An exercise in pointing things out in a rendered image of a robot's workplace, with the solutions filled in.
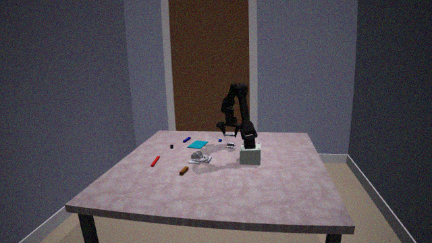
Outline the cyan flat plate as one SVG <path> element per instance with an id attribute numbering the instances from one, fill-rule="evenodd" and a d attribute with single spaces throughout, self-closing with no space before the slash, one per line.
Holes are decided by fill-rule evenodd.
<path id="1" fill-rule="evenodd" d="M 198 141 L 196 140 L 195 142 L 193 142 L 191 145 L 189 145 L 187 148 L 192 148 L 192 149 L 201 149 L 204 145 L 206 145 L 208 142 L 206 141 Z"/>

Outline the brown cylinder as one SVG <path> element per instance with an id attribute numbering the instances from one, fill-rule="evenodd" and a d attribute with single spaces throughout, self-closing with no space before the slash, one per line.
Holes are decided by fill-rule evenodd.
<path id="1" fill-rule="evenodd" d="M 180 170 L 180 175 L 182 176 L 182 175 L 184 175 L 186 172 L 188 171 L 188 167 L 184 167 L 184 168 L 182 168 L 181 170 Z"/>

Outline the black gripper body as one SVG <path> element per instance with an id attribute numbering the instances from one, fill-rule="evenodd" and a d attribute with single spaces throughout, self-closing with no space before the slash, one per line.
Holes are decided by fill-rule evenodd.
<path id="1" fill-rule="evenodd" d="M 234 124 L 234 116 L 226 116 L 226 123 L 220 121 L 217 123 L 217 127 L 223 128 L 224 126 L 236 127 L 236 129 L 240 129 L 240 124 Z"/>

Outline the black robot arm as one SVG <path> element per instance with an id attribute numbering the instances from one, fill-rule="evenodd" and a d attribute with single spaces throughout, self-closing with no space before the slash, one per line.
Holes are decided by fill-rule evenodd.
<path id="1" fill-rule="evenodd" d="M 244 83 L 232 83 L 230 85 L 230 90 L 228 95 L 224 98 L 222 103 L 221 112 L 225 114 L 225 116 L 234 116 L 234 108 L 232 107 L 235 103 L 235 96 L 238 97 L 240 104 L 240 112 L 242 116 L 242 123 L 240 124 L 240 133 L 241 137 L 244 140 L 244 148 L 245 149 L 255 149 L 255 138 L 258 137 L 258 134 L 254 128 L 253 123 L 250 121 L 248 105 L 246 100 L 246 95 L 248 94 L 248 85 Z M 253 134 L 253 135 L 251 135 Z M 247 136 L 250 135 L 250 136 Z"/>

